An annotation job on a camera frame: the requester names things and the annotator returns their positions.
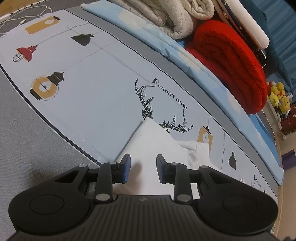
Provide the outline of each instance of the white cable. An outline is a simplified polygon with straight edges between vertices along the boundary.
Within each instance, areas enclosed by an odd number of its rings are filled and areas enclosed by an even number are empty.
[[[35,16],[24,16],[24,17],[21,17],[21,18],[14,18],[14,19],[11,19],[13,18],[14,16],[18,15],[19,13],[21,13],[22,11],[25,11],[26,9],[31,9],[31,8],[34,8],[34,7],[45,7],[44,11],[38,15],[35,15]],[[20,20],[20,19],[23,19],[23,18],[33,18],[33,17],[39,17],[41,16],[47,9],[49,9],[52,13],[52,9],[50,7],[47,7],[46,5],[38,5],[38,6],[32,6],[32,7],[28,7],[28,8],[25,8],[19,12],[17,12],[16,14],[14,14],[13,16],[11,16],[10,18],[8,18],[7,20],[5,20],[2,25],[0,26],[0,29],[3,27],[3,25],[6,23],[6,22],[9,22],[9,21],[13,21],[13,20]]]

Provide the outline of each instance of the deer antler illustration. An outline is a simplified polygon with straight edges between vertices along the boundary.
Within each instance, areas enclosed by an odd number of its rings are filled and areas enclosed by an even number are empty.
[[[152,108],[150,106],[150,102],[153,100],[154,97],[151,97],[146,101],[144,100],[144,98],[146,96],[144,94],[144,91],[145,91],[146,87],[155,87],[155,85],[144,85],[140,89],[138,89],[138,79],[136,80],[135,90],[136,90],[136,93],[137,93],[138,97],[140,98],[140,101],[141,101],[143,107],[144,107],[144,110],[142,110],[142,117],[144,119],[146,117],[149,117],[149,118],[153,119],[153,117],[152,117],[153,110],[152,110]],[[190,131],[193,128],[193,125],[186,129],[187,121],[185,119],[184,109],[183,109],[183,118],[184,118],[184,121],[183,121],[182,125],[179,124],[178,126],[175,126],[176,115],[174,115],[174,118],[173,118],[172,122],[169,122],[169,121],[165,122],[165,120],[164,120],[163,123],[160,124],[160,126],[162,128],[164,128],[168,133],[170,133],[169,129],[172,129],[172,130],[175,130],[175,131],[178,131],[178,132],[182,132],[182,133]]]

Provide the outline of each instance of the rolled red quilt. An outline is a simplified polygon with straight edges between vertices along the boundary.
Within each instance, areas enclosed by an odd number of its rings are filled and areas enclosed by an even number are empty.
[[[220,21],[206,21],[186,50],[227,87],[246,113],[262,110],[267,99],[263,68],[233,28]]]

